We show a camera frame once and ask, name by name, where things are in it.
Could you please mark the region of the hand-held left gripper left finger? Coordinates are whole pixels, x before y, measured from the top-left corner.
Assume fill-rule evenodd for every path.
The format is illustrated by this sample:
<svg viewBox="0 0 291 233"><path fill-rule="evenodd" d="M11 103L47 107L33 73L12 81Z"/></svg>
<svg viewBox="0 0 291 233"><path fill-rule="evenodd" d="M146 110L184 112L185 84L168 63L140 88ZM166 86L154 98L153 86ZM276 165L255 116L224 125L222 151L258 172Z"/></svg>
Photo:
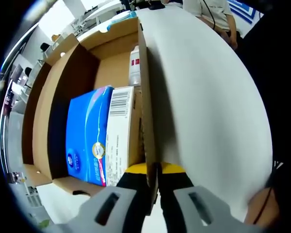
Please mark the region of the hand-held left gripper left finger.
<svg viewBox="0 0 291 233"><path fill-rule="evenodd" d="M139 233L151 208L146 163L130 166L116 186L103 188L81 205L65 224L55 224L55 233Z"/></svg>

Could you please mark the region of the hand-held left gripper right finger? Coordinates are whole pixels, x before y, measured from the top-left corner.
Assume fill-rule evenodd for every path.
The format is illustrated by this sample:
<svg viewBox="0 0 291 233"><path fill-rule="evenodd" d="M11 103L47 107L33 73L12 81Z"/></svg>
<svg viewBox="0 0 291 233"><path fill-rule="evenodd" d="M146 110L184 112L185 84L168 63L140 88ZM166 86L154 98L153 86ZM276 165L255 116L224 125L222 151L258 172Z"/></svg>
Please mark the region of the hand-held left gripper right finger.
<svg viewBox="0 0 291 233"><path fill-rule="evenodd" d="M230 206L202 186L194 186L179 165L158 165L161 208L170 233L257 233L258 226L234 218Z"/></svg>

